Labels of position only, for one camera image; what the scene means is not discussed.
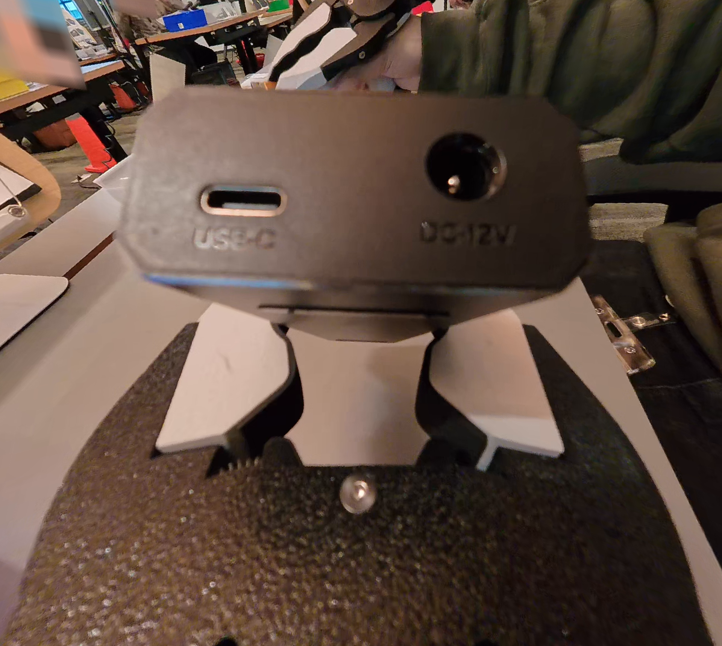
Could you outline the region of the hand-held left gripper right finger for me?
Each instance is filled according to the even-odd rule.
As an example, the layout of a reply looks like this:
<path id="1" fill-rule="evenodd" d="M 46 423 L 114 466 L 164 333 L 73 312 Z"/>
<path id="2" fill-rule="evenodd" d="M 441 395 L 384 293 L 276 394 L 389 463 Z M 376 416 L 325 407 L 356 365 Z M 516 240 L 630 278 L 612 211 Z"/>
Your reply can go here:
<path id="1" fill-rule="evenodd" d="M 564 444 L 519 317 L 497 313 L 436 333 L 415 415 L 463 465 L 487 470 L 501 450 L 558 458 Z"/>

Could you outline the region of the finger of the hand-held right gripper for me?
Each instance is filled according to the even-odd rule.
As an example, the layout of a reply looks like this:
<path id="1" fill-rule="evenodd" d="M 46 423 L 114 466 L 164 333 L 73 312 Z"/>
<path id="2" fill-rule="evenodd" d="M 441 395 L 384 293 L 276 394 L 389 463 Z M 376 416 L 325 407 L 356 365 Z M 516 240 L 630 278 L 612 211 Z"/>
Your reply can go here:
<path id="1" fill-rule="evenodd" d="M 292 67 L 309 55 L 334 28 L 333 18 L 334 6 L 325 2 L 306 11 L 279 47 L 278 67 Z"/>
<path id="2" fill-rule="evenodd" d="M 278 52 L 268 70 L 268 91 L 316 91 L 359 63 L 360 39 L 349 26 L 331 29 L 320 44 L 292 67 L 278 67 Z"/>

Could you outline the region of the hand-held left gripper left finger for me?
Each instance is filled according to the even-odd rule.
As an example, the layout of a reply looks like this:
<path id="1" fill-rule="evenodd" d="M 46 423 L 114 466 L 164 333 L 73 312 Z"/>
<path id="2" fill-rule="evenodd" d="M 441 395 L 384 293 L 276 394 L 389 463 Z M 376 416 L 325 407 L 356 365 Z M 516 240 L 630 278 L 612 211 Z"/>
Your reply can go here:
<path id="1" fill-rule="evenodd" d="M 261 454 L 299 420 L 300 374 L 285 330 L 213 304 L 199 319 L 155 447 Z"/>

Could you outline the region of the black device with ports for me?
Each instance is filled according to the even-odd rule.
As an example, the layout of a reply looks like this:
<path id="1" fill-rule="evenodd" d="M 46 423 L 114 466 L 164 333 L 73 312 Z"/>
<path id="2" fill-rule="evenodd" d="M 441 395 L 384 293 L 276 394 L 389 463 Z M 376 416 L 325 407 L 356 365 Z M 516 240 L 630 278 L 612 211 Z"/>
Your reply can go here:
<path id="1" fill-rule="evenodd" d="M 393 343 L 565 289 L 586 200 L 544 99 L 196 85 L 141 118 L 115 237 L 158 285 Z"/>

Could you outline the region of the person's right forearm green sleeve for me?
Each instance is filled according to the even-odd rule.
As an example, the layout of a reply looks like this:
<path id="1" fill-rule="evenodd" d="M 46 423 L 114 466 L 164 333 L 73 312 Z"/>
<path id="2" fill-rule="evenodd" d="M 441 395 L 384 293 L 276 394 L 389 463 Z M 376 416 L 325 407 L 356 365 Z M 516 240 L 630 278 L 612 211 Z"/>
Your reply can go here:
<path id="1" fill-rule="evenodd" d="M 721 160 L 721 0 L 474 0 L 422 16 L 420 91 L 539 96 L 637 164 Z"/>

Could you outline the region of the person's right hand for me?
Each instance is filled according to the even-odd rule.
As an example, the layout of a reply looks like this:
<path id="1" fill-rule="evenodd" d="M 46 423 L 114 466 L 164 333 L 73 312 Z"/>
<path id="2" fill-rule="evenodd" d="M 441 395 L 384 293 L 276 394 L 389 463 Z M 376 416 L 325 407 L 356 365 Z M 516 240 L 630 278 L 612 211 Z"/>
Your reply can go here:
<path id="1" fill-rule="evenodd" d="M 417 92 L 422 63 L 422 18 L 411 15 L 372 59 L 334 79 L 335 91 Z"/>

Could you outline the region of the brown wooden table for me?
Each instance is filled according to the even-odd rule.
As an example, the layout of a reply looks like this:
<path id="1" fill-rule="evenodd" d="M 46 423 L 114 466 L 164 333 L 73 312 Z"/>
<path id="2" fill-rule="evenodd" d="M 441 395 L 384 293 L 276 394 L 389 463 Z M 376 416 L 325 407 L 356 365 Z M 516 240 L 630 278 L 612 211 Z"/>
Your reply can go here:
<path id="1" fill-rule="evenodd" d="M 170 59 L 185 66 L 189 64 L 191 72 L 197 70 L 195 64 L 188 58 L 188 45 L 201 37 L 207 37 L 212 46 L 229 46 L 236 49 L 236 56 L 243 72 L 256 73 L 259 70 L 257 55 L 253 49 L 253 37 L 270 28 L 291 22 L 292 9 L 279 12 L 268 12 L 260 9 L 255 12 L 219 20 L 194 29 L 179 31 L 166 31 L 151 36 L 136 38 L 133 45 L 139 46 L 138 57 L 143 65 L 149 63 L 150 54 L 170 55 Z"/>
<path id="2" fill-rule="evenodd" d="M 19 143 L 43 127 L 78 114 L 85 118 L 108 154 L 121 162 L 128 154 L 112 133 L 100 105 L 114 99 L 111 75 L 125 68 L 120 60 L 82 66 L 84 88 L 41 84 L 31 91 L 2 99 L 2 135 Z"/>

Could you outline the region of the blue plastic bin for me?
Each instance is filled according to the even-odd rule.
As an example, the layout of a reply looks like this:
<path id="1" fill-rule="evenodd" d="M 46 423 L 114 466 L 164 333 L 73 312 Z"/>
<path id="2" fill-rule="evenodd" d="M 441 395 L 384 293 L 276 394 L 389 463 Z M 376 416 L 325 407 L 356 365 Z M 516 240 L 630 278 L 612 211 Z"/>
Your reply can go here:
<path id="1" fill-rule="evenodd" d="M 209 22 L 203 9 L 184 9 L 162 17 L 162 22 L 169 33 L 184 33 L 208 26 Z"/>

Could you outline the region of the metal latch clasp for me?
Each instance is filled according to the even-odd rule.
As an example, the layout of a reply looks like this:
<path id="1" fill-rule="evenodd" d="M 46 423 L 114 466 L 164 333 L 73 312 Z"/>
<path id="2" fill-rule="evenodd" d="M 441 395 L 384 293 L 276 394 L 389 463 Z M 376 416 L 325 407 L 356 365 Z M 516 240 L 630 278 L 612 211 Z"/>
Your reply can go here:
<path id="1" fill-rule="evenodd" d="M 642 344 L 638 334 L 654 327 L 676 323 L 674 310 L 667 309 L 659 314 L 644 312 L 623 318 L 618 316 L 604 297 L 592 296 L 591 302 L 627 376 L 631 377 L 653 368 L 655 359 Z"/>

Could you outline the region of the white upright panel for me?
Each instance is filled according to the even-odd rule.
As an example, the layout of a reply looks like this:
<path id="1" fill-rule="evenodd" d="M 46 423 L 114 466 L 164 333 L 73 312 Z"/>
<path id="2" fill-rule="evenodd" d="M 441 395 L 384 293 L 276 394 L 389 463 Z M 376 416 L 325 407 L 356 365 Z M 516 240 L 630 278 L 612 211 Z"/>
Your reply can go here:
<path id="1" fill-rule="evenodd" d="M 152 102 L 156 104 L 186 84 L 186 66 L 160 53 L 149 56 Z"/>

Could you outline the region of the person's black trousers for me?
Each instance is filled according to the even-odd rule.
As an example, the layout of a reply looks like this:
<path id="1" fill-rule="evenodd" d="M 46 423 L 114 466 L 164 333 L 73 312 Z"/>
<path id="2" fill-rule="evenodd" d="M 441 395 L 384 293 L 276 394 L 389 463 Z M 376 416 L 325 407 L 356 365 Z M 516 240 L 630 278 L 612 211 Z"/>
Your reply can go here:
<path id="1" fill-rule="evenodd" d="M 582 281 L 618 316 L 671 315 L 637 334 L 655 364 L 631 382 L 709 541 L 720 540 L 720 372 L 672 308 L 645 245 L 595 241 Z"/>

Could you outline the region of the white flat stand base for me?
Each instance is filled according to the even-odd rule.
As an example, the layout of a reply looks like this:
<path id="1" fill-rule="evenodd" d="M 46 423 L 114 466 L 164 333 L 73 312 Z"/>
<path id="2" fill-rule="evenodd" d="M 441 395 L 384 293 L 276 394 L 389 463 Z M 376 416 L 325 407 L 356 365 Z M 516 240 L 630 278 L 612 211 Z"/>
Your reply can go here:
<path id="1" fill-rule="evenodd" d="M 1 274 L 1 347 L 55 304 L 68 287 L 63 276 Z"/>

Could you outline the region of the person's green jacket hem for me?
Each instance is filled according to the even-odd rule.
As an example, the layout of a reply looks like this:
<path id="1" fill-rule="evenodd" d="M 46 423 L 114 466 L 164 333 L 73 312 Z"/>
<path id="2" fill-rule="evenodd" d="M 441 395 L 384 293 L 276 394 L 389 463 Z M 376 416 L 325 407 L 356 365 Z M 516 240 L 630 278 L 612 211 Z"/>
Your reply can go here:
<path id="1" fill-rule="evenodd" d="M 704 209 L 693 224 L 651 228 L 644 241 L 665 295 L 721 370 L 721 204 Z"/>

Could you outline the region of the orange traffic cone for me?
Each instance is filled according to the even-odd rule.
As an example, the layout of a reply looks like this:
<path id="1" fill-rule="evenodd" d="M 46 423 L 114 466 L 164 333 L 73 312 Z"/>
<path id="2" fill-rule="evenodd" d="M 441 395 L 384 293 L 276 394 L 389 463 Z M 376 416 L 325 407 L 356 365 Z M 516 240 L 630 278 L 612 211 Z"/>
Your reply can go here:
<path id="1" fill-rule="evenodd" d="M 103 174 L 117 164 L 86 118 L 76 114 L 66 118 L 65 122 L 88 160 L 87 173 Z"/>

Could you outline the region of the curved wooden stand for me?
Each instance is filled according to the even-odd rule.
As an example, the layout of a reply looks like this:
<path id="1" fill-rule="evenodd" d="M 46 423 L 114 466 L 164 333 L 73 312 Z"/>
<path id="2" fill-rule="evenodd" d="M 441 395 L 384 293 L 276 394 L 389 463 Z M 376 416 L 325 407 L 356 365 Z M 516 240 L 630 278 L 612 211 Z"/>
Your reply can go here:
<path id="1" fill-rule="evenodd" d="M 23 202 L 27 216 L 21 226 L 12 233 L 2 235 L 1 251 L 4 251 L 23 235 L 45 223 L 56 212 L 61 203 L 61 191 L 55 176 L 39 160 L 3 135 L 1 164 L 5 169 L 15 172 L 40 188 L 39 192 Z"/>

